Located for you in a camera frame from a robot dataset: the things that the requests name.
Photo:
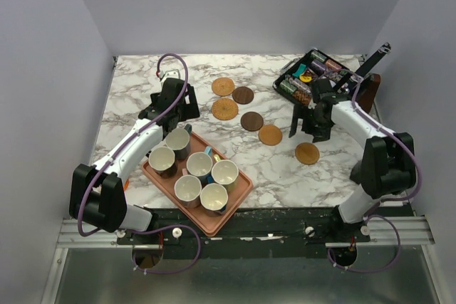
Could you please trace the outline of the light wood coaster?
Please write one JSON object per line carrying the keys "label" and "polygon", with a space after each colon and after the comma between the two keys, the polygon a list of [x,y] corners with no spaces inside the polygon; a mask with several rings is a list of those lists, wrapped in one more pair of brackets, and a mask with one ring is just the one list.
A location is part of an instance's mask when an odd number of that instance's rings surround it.
{"label": "light wood coaster", "polygon": [[276,125],[264,125],[259,130],[259,140],[268,146],[274,146],[282,141],[282,131]]}
{"label": "light wood coaster", "polygon": [[296,147],[295,157],[302,164],[312,165],[317,163],[319,160],[320,152],[316,145],[303,142]]}

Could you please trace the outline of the cream cup with teal handle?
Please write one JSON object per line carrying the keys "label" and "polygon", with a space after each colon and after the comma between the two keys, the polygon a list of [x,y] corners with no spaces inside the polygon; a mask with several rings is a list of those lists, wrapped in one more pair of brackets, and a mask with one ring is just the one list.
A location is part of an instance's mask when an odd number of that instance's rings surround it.
{"label": "cream cup with teal handle", "polygon": [[191,124],[186,124],[183,128],[175,128],[165,138],[165,144],[174,153],[177,160],[185,160],[191,151],[190,136],[192,133]]}

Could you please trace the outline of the cream cup dark brown body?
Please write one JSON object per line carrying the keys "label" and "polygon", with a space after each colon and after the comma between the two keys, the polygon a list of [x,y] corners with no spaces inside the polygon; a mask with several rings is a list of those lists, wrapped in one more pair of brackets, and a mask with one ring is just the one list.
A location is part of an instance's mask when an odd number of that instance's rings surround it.
{"label": "cream cup dark brown body", "polygon": [[154,172],[162,178],[169,179],[177,173],[175,153],[169,147],[162,146],[152,150],[148,157],[148,163]]}

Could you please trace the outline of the dark walnut wood coaster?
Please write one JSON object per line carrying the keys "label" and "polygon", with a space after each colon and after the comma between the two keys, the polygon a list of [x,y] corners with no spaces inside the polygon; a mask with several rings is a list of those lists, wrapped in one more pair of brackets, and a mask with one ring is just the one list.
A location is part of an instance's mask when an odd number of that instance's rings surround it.
{"label": "dark walnut wood coaster", "polygon": [[232,98],[236,103],[246,105],[251,103],[254,99],[254,92],[248,87],[241,86],[233,91]]}

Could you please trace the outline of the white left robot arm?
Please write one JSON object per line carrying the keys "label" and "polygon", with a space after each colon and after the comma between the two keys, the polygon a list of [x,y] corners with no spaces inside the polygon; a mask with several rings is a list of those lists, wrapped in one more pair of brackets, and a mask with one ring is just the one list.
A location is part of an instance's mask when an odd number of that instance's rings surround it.
{"label": "white left robot arm", "polygon": [[129,205],[124,185],[145,155],[159,145],[179,122],[200,116],[194,88],[186,80],[168,78],[151,105],[138,115],[133,128],[106,156],[73,172],[69,214],[81,236],[97,231],[132,230],[142,243],[157,238],[152,212]]}

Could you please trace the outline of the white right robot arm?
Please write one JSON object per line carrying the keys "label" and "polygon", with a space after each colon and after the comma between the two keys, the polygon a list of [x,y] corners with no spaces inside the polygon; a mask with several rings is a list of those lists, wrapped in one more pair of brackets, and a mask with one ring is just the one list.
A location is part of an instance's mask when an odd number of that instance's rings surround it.
{"label": "white right robot arm", "polygon": [[313,108],[296,104],[293,109],[289,136],[296,134],[298,120],[301,130],[313,142],[330,139],[331,129],[338,125],[363,147],[362,159],[353,167],[351,179],[357,189],[336,206],[328,223],[328,234],[336,241],[352,235],[354,227],[384,201],[399,201],[399,194],[417,188],[418,167],[413,137],[386,128],[356,104],[356,98],[337,93],[327,78],[311,82]]}

